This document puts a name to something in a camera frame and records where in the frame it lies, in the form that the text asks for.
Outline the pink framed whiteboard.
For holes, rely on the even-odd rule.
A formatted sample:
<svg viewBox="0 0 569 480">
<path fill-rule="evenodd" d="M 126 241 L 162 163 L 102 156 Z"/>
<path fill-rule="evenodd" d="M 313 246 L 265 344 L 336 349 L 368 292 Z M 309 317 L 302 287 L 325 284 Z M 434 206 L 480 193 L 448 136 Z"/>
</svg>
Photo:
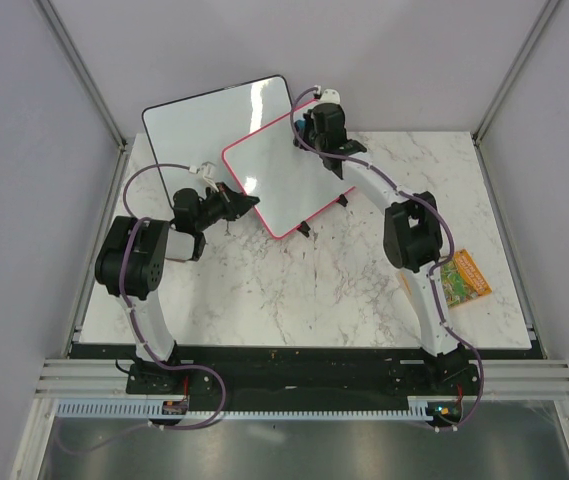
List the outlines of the pink framed whiteboard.
<svg viewBox="0 0 569 480">
<path fill-rule="evenodd" d="M 242 192 L 255 196 L 257 215 L 282 239 L 350 193 L 354 186 L 326 170 L 315 154 L 294 145 L 290 121 L 317 104 L 308 100 L 222 150 L 221 158 Z"/>
</svg>

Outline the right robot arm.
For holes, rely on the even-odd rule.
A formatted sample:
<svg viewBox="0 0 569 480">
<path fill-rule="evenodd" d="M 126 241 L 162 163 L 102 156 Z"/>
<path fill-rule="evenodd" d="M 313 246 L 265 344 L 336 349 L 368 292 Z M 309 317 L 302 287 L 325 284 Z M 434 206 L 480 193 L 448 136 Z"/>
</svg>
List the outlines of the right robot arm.
<svg viewBox="0 0 569 480">
<path fill-rule="evenodd" d="M 453 236 L 432 193 L 412 193 L 374 165 L 349 137 L 336 101 L 313 100 L 226 146 L 221 160 L 242 192 L 259 198 L 256 212 L 282 239 L 353 189 L 384 216 L 382 243 L 398 271 L 420 326 L 422 381 L 447 392 L 468 367 L 463 341 L 452 332 L 440 271 Z"/>
</svg>

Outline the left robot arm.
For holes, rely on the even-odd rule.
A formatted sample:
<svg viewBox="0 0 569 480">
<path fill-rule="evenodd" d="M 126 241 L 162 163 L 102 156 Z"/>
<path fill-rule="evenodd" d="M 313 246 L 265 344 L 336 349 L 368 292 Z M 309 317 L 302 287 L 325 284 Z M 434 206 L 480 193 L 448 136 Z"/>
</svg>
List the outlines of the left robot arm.
<svg viewBox="0 0 569 480">
<path fill-rule="evenodd" d="M 218 182 L 207 187 L 204 196 L 192 188 L 175 192 L 170 221 L 131 216 L 114 219 L 96 260 L 95 279 L 128 316 L 137 357 L 155 362 L 148 379 L 160 392 L 175 392 L 184 378 L 182 367 L 172 362 L 177 344 L 158 294 L 165 262 L 198 261 L 206 246 L 207 228 L 221 220 L 238 220 L 259 202 L 256 196 Z"/>
</svg>

